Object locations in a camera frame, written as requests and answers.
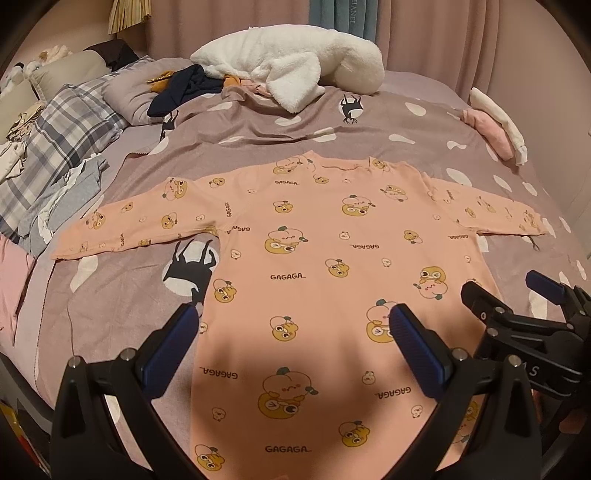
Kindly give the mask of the peach cartoon print shirt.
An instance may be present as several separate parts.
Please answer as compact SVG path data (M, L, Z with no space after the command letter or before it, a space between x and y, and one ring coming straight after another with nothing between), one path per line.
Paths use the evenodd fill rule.
M542 235L530 206L399 162L314 152L171 177L69 227L55 255L139 250L202 231L221 250L191 392L194 462L215 479L380 479L433 403L388 316L404 303L474 348L460 290L496 284L482 234Z

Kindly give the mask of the pink and white clothes pile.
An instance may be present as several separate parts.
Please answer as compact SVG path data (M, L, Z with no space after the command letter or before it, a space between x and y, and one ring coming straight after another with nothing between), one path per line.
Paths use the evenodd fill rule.
M480 133L501 160L525 165L528 162L525 138L505 110L477 87L470 90L469 105L462 111L461 120Z

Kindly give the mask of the mauve spotted blanket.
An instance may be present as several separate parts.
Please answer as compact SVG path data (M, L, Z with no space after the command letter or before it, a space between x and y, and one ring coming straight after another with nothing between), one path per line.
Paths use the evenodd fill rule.
M590 282L586 250L533 165L502 162L459 112L444 104L390 92L358 96L328 88L303 112L290 114L270 99L231 88L187 102L170 124L151 127L146 135L145 146L127 146L120 159L103 156L108 167L99 193L60 227L38 260L48 268L49 278L42 292L33 385L48 404L56 402L70 356L101 361L136 347L187 301L202 317L212 258L221 250L214 232L139 250L75 259L55 255L60 236L74 223L171 177L217 177L308 152L342 160L404 162L432 178L528 205L541 216L542 235L478 238L496 284L491 292L517 311L544 315L551 310L524 284L531 269L569 284ZM193 462L190 417L198 337L170 390L156 403Z

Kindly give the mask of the pink folded garment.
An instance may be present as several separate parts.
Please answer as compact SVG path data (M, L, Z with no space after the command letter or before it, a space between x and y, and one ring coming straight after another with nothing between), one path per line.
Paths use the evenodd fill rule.
M34 265L35 259L29 253L1 236L1 333L11 341L15 337L18 312Z

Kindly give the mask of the grey folded garment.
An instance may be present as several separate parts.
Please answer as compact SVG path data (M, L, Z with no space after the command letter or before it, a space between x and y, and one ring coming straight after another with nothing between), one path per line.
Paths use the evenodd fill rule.
M108 161L93 154L48 187L27 210L17 229L18 245L39 257L57 230L101 189Z

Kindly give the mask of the pink curtain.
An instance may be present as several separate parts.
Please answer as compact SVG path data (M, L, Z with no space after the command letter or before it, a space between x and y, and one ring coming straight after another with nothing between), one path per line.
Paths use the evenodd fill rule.
M188 57L254 26L308 24L309 1L154 1L148 53ZM377 38L386 69L438 80L459 96L487 88L499 33L498 1L379 1Z

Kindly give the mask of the teal curtain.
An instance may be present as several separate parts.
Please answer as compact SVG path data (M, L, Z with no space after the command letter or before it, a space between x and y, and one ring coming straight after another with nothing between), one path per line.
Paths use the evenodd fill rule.
M378 0L311 0L308 23L375 42Z

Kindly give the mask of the plaid pillow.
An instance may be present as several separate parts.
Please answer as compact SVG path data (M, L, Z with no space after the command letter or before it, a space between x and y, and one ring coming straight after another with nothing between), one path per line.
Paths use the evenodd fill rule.
M127 127L103 98L113 74L64 85L49 101L26 139L24 169L1 183L1 233L17 238L19 222L40 195L69 169L102 152Z

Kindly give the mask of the mauve pillow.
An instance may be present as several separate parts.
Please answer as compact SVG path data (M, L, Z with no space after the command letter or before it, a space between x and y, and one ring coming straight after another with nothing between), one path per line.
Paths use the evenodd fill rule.
M143 126L160 121L147 115L148 108L157 93L151 91L148 80L166 71L179 71L191 65L184 58L141 59L116 72L103 88L106 103L131 126Z

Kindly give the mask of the beige headboard cushion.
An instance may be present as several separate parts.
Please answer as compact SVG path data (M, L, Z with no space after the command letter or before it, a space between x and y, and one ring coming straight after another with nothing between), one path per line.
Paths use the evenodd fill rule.
M93 50L74 53L38 68L1 98L1 142L6 141L18 115L36 102L47 104L64 85L78 85L109 72L103 58Z

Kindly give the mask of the mustard yellow garment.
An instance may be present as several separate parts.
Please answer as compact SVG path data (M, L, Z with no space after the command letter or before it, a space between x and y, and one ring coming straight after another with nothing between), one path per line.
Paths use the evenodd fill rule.
M155 78L146 80L145 83L149 86L151 92L159 94L167 88L169 81L175 74L175 71L167 70Z

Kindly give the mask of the navy blue garment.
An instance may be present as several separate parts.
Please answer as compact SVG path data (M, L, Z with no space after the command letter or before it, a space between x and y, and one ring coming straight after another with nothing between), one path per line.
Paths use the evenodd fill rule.
M196 97L221 93L222 88L222 79L209 77L204 68L193 64L172 75L166 88L152 100L147 116L163 118Z

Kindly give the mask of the straw tassel decoration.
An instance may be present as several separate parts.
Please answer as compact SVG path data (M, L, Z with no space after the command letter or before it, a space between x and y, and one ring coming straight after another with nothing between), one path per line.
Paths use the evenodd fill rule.
M152 14L150 0L114 0L108 21L108 33L117 34L143 23Z

